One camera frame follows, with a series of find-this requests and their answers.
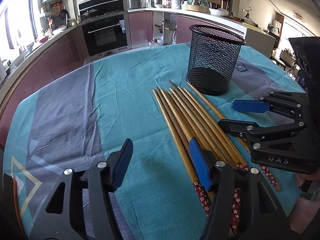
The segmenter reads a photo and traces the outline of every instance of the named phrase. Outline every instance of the hand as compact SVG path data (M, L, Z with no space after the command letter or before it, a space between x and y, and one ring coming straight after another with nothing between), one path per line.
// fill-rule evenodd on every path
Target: hand
M310 175L295 173L294 178L298 187L300 187L306 180L320 180L320 168L318 168L315 173Z

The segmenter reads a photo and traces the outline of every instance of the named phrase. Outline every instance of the silver screw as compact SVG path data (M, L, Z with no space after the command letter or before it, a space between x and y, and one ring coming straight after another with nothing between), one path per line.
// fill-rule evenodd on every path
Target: silver screw
M106 167L107 166L107 163L106 162L99 162L98 164L97 164L97 167L98 168L104 168L104 167Z
M64 172L63 172L65 175L70 175L72 173L72 169L68 168L68 169L65 169Z
M226 164L225 164L225 162L223 162L223 161L217 161L216 162L216 165L218 166L218 167L224 167L224 166L226 166Z
M255 143L255 144L253 145L253 148L254 148L255 150L258 150L260 147L261 147L260 143Z
M253 167L253 168L250 169L250 172L251 172L252 174L258 174L258 173L259 173L259 170L258 170L256 167Z

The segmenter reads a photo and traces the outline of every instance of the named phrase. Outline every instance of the oven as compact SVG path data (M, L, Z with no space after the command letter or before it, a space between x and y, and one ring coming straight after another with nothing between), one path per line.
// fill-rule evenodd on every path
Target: oven
M90 60L131 48L127 12L118 12L84 22L82 26Z

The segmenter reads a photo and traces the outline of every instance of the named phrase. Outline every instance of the kitchen island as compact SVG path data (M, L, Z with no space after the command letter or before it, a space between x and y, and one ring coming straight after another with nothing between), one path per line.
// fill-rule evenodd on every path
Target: kitchen island
M237 33L245 38L247 46L268 57L274 38L246 28L233 20L210 14L179 9L142 8L129 10L130 48L149 45L160 35L155 24L164 20L163 37L165 44L172 44L176 30L176 43L191 41L189 26L193 24L213 25ZM83 22L54 36L33 51L9 77L0 89L0 145L5 146L9 127L18 104L54 80L72 72L90 61L82 31Z

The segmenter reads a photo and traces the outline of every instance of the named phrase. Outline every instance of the blue gripper pad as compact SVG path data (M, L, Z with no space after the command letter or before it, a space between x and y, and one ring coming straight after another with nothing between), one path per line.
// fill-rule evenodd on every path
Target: blue gripper pad
M196 141L196 138L192 138L189 142L189 150L193 165L196 168L198 178L201 185L207 190L211 191L212 183L210 181L210 170L204 157L201 153L201 149Z
M269 111L270 106L266 105L263 101L254 100L235 100L232 104L233 109L238 112L250 112L263 114Z

